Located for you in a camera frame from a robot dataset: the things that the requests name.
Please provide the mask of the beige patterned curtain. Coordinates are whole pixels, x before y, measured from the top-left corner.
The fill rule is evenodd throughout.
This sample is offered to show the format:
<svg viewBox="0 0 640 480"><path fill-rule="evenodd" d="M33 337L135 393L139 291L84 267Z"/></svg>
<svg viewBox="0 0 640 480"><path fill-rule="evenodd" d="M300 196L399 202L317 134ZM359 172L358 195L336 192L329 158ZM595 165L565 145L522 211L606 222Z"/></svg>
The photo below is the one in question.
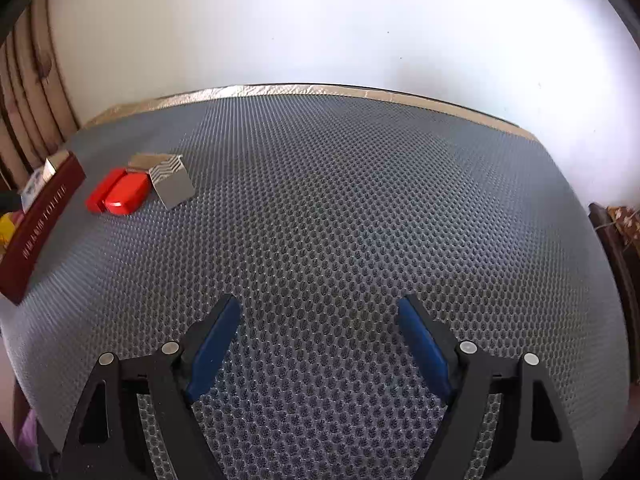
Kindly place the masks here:
<svg viewBox="0 0 640 480"><path fill-rule="evenodd" d="M78 129L58 69L49 0L32 0L1 41L1 185L22 188Z"/></svg>

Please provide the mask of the grey honeycomb table mat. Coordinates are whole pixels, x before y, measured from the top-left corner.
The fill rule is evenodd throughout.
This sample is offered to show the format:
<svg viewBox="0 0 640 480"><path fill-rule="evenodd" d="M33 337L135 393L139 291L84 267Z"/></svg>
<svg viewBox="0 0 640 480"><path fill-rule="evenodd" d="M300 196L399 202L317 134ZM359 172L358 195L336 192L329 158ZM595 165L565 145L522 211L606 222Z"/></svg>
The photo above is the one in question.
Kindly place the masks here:
<svg viewBox="0 0 640 480"><path fill-rule="evenodd" d="M224 294L243 321L196 419L231 479L408 479L444 406L399 333L416 294L457 337L534 352L588 479L620 449L620 297L585 207L544 147L419 107L247 96L76 133L85 181L23 301L1 306L15 375L62 443L99 355L144 356ZM128 216L85 201L138 153L180 154L195 195Z"/></svg>

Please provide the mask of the dark red toffee tin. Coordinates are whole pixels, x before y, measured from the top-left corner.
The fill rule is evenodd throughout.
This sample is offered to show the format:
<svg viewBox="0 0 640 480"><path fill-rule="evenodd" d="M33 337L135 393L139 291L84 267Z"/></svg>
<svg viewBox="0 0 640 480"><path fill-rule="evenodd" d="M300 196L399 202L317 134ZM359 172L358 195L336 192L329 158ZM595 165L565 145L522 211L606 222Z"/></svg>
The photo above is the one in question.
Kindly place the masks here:
<svg viewBox="0 0 640 480"><path fill-rule="evenodd" d="M68 153L11 237L1 259L1 295L14 306L23 300L44 243L85 177L77 157Z"/></svg>

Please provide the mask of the red rectangular box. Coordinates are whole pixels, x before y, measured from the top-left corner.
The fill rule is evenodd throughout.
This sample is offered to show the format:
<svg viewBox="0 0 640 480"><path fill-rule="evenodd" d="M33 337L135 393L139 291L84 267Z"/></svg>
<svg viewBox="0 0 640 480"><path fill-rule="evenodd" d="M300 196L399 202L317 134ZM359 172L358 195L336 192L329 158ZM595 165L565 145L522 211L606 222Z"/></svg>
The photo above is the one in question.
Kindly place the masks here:
<svg viewBox="0 0 640 480"><path fill-rule="evenodd" d="M93 189L89 197L85 201L85 206L88 211L93 214L102 214L106 211L105 201L108 194L114 186L122 180L127 174L125 168L112 169Z"/></svg>

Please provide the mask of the small yellow box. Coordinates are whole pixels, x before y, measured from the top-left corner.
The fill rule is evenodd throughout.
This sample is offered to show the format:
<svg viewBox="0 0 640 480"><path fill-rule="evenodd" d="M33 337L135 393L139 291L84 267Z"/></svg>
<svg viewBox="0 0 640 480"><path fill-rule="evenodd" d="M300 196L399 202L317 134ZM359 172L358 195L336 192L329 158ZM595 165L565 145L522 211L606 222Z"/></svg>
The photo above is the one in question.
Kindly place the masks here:
<svg viewBox="0 0 640 480"><path fill-rule="evenodd" d="M0 218L0 244L3 250L9 246L11 238L24 217L21 211L7 212Z"/></svg>

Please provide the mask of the gold box zigzag end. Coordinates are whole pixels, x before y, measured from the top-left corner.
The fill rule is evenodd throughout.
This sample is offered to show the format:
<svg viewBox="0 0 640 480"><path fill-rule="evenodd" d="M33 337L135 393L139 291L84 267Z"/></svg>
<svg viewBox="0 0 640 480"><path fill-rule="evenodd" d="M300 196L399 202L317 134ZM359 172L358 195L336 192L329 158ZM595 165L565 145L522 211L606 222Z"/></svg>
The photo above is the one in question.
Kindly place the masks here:
<svg viewBox="0 0 640 480"><path fill-rule="evenodd" d="M194 185L180 154L134 154L127 162L127 168L149 176L155 193L168 210L195 195Z"/></svg>

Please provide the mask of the red rounded case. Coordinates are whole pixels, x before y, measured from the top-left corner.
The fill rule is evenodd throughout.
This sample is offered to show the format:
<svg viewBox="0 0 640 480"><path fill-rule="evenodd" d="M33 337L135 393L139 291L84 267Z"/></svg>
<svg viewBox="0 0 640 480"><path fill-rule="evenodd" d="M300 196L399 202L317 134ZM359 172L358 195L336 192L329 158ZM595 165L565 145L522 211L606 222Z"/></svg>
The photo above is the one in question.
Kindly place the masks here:
<svg viewBox="0 0 640 480"><path fill-rule="evenodd" d="M105 197L105 209L116 216L133 214L148 198L151 188L151 181L147 174L141 172L125 174Z"/></svg>

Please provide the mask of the purple cloth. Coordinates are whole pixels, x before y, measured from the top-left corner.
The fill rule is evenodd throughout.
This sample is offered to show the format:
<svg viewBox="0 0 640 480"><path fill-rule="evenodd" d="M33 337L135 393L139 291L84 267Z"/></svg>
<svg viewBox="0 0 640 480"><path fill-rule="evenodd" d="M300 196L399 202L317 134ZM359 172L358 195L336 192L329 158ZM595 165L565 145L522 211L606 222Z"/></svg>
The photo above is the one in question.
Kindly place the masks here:
<svg viewBox="0 0 640 480"><path fill-rule="evenodd" d="M18 433L16 447L27 467L35 472L41 472L37 428L37 416L33 410L30 410Z"/></svg>

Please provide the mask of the dark wooden furniture right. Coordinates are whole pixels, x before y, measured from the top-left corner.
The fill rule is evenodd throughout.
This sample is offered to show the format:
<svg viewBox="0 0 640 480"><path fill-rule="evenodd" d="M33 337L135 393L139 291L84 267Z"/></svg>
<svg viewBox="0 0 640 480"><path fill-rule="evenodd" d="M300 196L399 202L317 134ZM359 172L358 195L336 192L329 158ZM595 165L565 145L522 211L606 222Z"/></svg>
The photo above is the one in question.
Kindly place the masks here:
<svg viewBox="0 0 640 480"><path fill-rule="evenodd" d="M629 376L639 383L639 214L626 206L588 206L589 220L612 269L625 318Z"/></svg>

